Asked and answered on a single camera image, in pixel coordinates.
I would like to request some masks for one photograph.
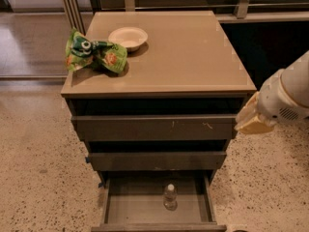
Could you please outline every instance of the bag of chips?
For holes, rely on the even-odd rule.
[[[84,67],[108,69],[121,73],[126,65],[126,48],[110,42],[90,42],[73,28],[66,45],[66,66],[69,71]]]

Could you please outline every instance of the speckled floor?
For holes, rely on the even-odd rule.
[[[58,25],[59,18],[57,23],[52,22],[49,15],[41,16],[42,22],[36,18],[33,24],[27,23],[38,29],[39,24],[48,22],[55,26],[50,26],[52,31],[54,28],[55,32],[62,32],[58,40],[57,34],[53,35],[57,46],[48,49],[54,49],[56,55],[52,60],[43,58],[45,62],[54,61],[55,66],[62,62],[68,30],[65,19],[57,16],[62,26]],[[5,17],[0,14],[0,34],[3,39],[11,32],[6,38],[9,44],[9,39],[18,35],[18,25],[12,30],[6,22],[7,29],[3,29]],[[41,42],[45,35],[31,28],[22,30],[38,34],[31,38],[32,45],[36,45],[36,40]],[[3,45],[1,49],[1,56],[5,55],[6,63],[11,63],[14,51]],[[29,53],[22,47],[19,52],[26,52],[24,55],[36,62],[36,51]],[[48,72],[63,71],[62,67],[57,68]],[[15,73],[9,69],[9,65],[0,61],[0,74]],[[40,73],[40,69],[38,66],[31,70]],[[98,188],[97,173],[85,163],[86,149],[78,141],[67,105],[60,96],[62,85],[62,82],[0,82],[0,231],[84,232],[99,225],[104,190]],[[269,134],[238,134],[227,153],[211,184],[218,224],[226,224],[229,232],[308,231],[308,120],[278,126]]]

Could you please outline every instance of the clear plastic bottle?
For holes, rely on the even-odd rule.
[[[163,193],[163,204],[169,211],[175,211],[177,209],[177,191],[173,184],[169,184],[165,187]]]

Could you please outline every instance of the drawer front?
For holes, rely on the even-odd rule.
[[[92,153],[89,162],[96,171],[219,169],[225,152]]]
[[[235,116],[73,116],[85,141],[232,139]]]
[[[177,207],[164,207],[164,188],[173,184]],[[92,232],[223,232],[212,210],[204,171],[111,173],[104,190],[102,221]]]

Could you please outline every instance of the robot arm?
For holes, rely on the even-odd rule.
[[[264,82],[238,114],[235,129],[247,134],[273,130],[309,116],[309,51]]]

